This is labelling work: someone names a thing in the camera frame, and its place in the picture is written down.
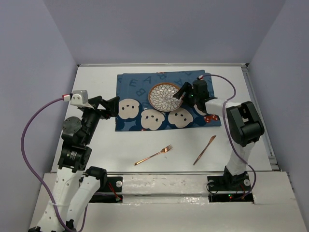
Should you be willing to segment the floral patterned plate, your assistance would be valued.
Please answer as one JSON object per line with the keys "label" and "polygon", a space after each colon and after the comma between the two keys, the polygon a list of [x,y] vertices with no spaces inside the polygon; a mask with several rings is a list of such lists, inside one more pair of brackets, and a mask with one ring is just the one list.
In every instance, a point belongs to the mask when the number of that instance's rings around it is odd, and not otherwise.
{"label": "floral patterned plate", "polygon": [[157,111],[174,111],[182,104],[182,100],[173,97],[179,90],[180,88],[172,83],[157,84],[150,89],[148,101]]}

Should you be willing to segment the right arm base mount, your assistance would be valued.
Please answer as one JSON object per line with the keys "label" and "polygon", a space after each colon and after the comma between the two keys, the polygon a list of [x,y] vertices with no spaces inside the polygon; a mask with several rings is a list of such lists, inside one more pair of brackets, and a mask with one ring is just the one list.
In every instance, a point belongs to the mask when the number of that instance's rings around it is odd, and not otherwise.
{"label": "right arm base mount", "polygon": [[210,203],[228,202],[254,202],[253,194],[247,193],[251,189],[248,175],[235,184],[228,186],[224,183],[222,175],[211,175],[207,177],[206,190],[209,193]]}

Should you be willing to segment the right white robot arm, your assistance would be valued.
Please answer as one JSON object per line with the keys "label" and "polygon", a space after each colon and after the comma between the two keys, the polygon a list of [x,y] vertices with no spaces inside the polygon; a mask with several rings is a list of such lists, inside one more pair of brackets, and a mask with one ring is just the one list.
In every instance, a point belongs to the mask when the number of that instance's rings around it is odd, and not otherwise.
{"label": "right white robot arm", "polygon": [[202,76],[192,84],[186,82],[173,95],[184,104],[206,113],[222,117],[232,152],[225,166],[224,174],[209,182],[208,190],[215,194],[214,187],[223,191],[234,191],[246,180],[247,169],[252,168],[248,163],[249,155],[260,137],[265,133],[262,120],[253,102],[232,102],[212,97],[208,92],[207,82]]}

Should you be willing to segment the blue cartoon placemat cloth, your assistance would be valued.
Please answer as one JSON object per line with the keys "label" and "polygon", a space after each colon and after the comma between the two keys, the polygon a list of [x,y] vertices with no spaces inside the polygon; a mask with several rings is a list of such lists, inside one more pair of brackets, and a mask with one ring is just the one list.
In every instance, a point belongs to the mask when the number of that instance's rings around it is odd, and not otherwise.
{"label": "blue cartoon placemat cloth", "polygon": [[160,112],[148,100],[151,89],[162,83],[182,87],[185,82],[192,83],[204,76],[210,96],[214,96],[212,79],[204,70],[124,73],[117,76],[116,95],[120,98],[119,113],[116,118],[116,131],[159,131],[198,127],[219,127],[220,118],[206,114],[197,106],[183,104],[177,110]]}

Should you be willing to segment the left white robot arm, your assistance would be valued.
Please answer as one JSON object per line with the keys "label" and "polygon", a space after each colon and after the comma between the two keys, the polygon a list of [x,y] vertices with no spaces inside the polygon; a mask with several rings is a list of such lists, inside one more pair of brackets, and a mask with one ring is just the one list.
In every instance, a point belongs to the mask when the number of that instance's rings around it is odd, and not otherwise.
{"label": "left white robot arm", "polygon": [[101,96],[88,99],[81,93],[62,97],[63,101],[82,111],[82,117],[68,117],[62,124],[63,140],[57,163],[56,180],[49,189],[35,174],[50,200],[38,224],[31,232],[75,232],[79,220],[85,220],[88,203],[97,191],[106,188],[107,171],[100,167],[86,168],[92,149],[89,147],[101,119],[117,117],[119,97],[105,100]]}

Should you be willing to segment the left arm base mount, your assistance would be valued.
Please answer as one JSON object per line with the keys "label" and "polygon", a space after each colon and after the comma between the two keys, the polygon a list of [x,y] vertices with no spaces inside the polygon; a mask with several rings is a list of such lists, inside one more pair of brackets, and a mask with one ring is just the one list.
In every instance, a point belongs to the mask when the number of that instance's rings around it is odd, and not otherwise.
{"label": "left arm base mount", "polygon": [[108,176],[107,182],[92,196],[90,203],[122,203],[123,177]]}

